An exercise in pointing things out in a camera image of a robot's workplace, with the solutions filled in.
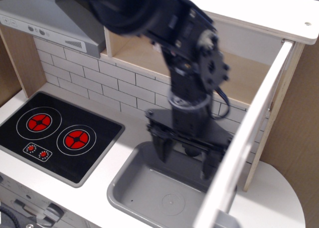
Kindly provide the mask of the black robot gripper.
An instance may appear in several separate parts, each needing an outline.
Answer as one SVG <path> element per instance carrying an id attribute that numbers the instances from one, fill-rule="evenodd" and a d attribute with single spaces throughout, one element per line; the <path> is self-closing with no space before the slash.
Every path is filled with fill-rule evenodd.
<path id="1" fill-rule="evenodd" d="M 202 180 L 211 180 L 226 153 L 232 136 L 212 116 L 212 95 L 201 101 L 187 101 L 170 94 L 170 110 L 149 109 L 148 131 L 158 158 L 166 162 L 176 143 L 200 147 Z"/>

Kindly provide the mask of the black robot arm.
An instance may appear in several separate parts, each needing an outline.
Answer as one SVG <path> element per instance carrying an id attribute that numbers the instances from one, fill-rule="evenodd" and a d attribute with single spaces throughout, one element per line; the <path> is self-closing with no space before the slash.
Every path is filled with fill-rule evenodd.
<path id="1" fill-rule="evenodd" d="M 202 157 L 201 177 L 209 179 L 232 140 L 212 115 L 213 93 L 228 101 L 220 84 L 229 70 L 212 19 L 190 0 L 84 1 L 109 31 L 143 35 L 160 45 L 170 73 L 171 109 L 146 113 L 153 146 L 165 162 L 174 145 L 182 144 L 189 156 Z"/>

